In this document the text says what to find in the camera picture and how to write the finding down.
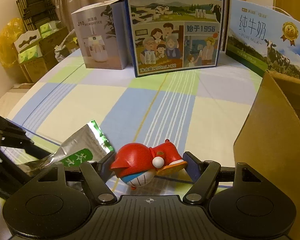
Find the yellow plastic bag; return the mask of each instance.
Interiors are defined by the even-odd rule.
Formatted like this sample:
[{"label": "yellow plastic bag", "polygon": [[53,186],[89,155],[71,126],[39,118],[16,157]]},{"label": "yellow plastic bag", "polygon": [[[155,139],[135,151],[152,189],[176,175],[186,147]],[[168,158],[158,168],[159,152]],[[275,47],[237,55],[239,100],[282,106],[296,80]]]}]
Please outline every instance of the yellow plastic bag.
[{"label": "yellow plastic bag", "polygon": [[0,63],[5,68],[18,65],[18,54],[14,42],[23,34],[23,23],[20,18],[13,18],[0,32]]}]

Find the brown cardboard flap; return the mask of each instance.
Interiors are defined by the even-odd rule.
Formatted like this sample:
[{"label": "brown cardboard flap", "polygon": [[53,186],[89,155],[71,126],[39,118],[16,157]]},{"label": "brown cardboard flap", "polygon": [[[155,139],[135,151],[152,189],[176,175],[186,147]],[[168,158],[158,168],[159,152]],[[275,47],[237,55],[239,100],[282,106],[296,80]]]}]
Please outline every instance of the brown cardboard flap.
[{"label": "brown cardboard flap", "polygon": [[270,75],[281,88],[300,119],[300,79],[274,71],[271,71]]},{"label": "brown cardboard flap", "polygon": [[284,92],[299,95],[300,80],[265,72],[256,99],[234,143],[236,162],[246,162],[295,203],[289,233],[300,240],[300,119]]}]

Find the house illustration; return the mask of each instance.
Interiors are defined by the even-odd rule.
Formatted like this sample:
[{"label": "house illustration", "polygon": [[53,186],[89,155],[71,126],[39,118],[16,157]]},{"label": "house illustration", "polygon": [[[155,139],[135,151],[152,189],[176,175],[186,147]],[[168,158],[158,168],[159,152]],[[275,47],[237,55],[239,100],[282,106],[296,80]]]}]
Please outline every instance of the house illustration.
[{"label": "house illustration", "polygon": [[146,23],[158,19],[163,14],[172,14],[169,6],[159,5],[155,9],[147,7],[136,7],[136,11],[131,12],[132,23]]}]

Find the orange base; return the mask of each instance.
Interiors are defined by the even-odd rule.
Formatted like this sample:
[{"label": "orange base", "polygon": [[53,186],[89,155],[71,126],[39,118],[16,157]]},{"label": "orange base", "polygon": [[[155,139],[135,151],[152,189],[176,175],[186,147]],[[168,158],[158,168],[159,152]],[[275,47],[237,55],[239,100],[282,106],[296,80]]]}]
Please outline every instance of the orange base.
[{"label": "orange base", "polygon": [[168,175],[171,173],[175,173],[177,171],[181,171],[182,169],[184,169],[187,166],[187,164],[188,164],[187,162],[183,161],[180,163],[164,166],[157,170],[157,175],[165,176],[165,175]]}]

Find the crosshair marking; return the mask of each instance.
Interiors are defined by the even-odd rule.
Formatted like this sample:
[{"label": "crosshair marking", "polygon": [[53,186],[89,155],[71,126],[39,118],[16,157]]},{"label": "crosshair marking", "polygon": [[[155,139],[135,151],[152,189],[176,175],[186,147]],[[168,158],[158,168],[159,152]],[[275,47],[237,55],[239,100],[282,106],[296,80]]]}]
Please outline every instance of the crosshair marking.
[{"label": "crosshair marking", "polygon": [[153,201],[155,201],[154,199],[152,199],[151,197],[147,198],[145,201],[147,201],[149,204],[151,204]]}]

